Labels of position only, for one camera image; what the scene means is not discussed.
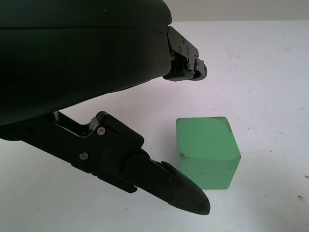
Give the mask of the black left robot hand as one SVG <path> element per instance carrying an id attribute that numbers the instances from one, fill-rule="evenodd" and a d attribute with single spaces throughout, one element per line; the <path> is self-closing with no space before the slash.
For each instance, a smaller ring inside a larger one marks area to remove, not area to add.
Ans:
<path id="1" fill-rule="evenodd" d="M 150 158 L 144 138 L 100 111 L 79 124 L 61 110 L 152 79 L 199 81 L 207 68 L 162 0 L 3 0 L 0 137 L 23 141 L 128 193 L 143 189 L 198 215 L 192 180 Z"/>

